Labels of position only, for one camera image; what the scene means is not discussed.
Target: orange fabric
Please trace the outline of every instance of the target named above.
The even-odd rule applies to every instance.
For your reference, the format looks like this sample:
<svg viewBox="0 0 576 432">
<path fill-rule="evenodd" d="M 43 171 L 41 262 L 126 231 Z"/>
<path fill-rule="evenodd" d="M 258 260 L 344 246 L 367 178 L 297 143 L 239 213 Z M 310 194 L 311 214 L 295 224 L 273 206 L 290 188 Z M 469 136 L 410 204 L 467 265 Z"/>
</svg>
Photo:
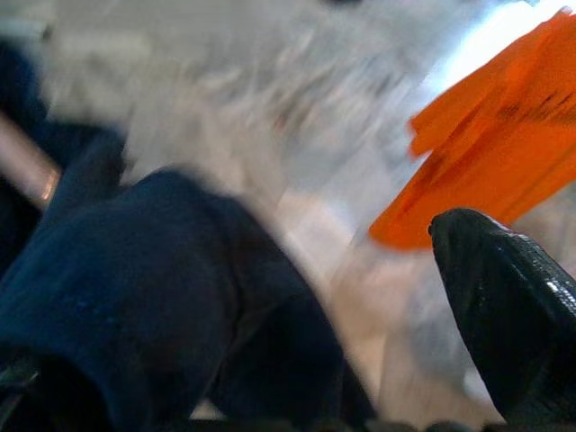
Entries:
<svg viewBox="0 0 576 432">
<path fill-rule="evenodd" d="M 428 224 L 470 207 L 511 223 L 576 178 L 576 17 L 559 12 L 410 122 L 426 162 L 370 228 L 429 248 Z"/>
</svg>

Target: concrete floor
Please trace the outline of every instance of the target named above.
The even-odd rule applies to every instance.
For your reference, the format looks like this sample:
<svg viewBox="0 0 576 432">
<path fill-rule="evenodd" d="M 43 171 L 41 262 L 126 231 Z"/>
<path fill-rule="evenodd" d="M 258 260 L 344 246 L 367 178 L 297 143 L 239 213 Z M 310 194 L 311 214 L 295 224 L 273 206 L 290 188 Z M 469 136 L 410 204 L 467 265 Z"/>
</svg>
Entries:
<svg viewBox="0 0 576 432">
<path fill-rule="evenodd" d="M 549 10 L 488 0 L 26 3 L 21 14 L 55 25 L 44 48 L 29 47 L 43 59 L 52 115 L 125 130 L 130 179 L 178 164 L 252 206 L 317 289 L 383 417 L 476 427 L 499 418 L 431 255 L 398 254 L 365 233 L 421 162 L 407 156 L 408 118 Z M 571 196 L 518 226 L 576 268 Z"/>
</svg>

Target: orange flag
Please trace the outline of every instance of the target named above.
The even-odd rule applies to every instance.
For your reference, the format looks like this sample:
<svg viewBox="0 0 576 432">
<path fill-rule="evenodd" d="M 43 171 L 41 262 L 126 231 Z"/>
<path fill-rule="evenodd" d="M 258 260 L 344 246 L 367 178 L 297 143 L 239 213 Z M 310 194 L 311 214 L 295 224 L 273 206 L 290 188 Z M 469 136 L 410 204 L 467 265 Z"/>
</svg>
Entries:
<svg viewBox="0 0 576 432">
<path fill-rule="evenodd" d="M 469 207 L 511 223 L 576 178 L 576 16 L 560 11 L 411 120 L 426 162 L 370 228 L 429 248 L 428 224 Z"/>
</svg>

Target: dark blue cloth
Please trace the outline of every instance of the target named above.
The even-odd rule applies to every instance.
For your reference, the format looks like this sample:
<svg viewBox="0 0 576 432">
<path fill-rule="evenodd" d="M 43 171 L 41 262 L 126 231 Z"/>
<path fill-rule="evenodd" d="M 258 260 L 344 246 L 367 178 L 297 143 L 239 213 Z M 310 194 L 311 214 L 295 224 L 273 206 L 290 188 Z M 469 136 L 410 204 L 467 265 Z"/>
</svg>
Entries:
<svg viewBox="0 0 576 432">
<path fill-rule="evenodd" d="M 119 188 L 118 134 L 47 121 L 7 47 L 0 74 L 0 110 L 65 169 L 41 219 L 0 184 L 0 348 L 66 360 L 119 431 L 206 396 L 297 426 L 374 414 L 310 287 L 238 202 L 172 171 Z"/>
</svg>

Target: tiled floor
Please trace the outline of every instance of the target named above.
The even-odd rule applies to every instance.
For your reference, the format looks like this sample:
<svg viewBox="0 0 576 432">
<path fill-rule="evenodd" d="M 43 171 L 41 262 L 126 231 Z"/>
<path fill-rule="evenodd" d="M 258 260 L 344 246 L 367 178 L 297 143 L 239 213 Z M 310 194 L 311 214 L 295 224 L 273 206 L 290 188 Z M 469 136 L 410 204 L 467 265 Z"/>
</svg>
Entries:
<svg viewBox="0 0 576 432">
<path fill-rule="evenodd" d="M 53 115 L 119 124 L 132 178 L 177 163 L 243 196 L 317 288 L 383 416 L 498 418 L 430 254 L 365 232 L 419 165 L 407 119 L 566 2 L 25 3 L 55 25 L 31 47 Z M 571 196 L 518 226 L 576 269 Z"/>
</svg>

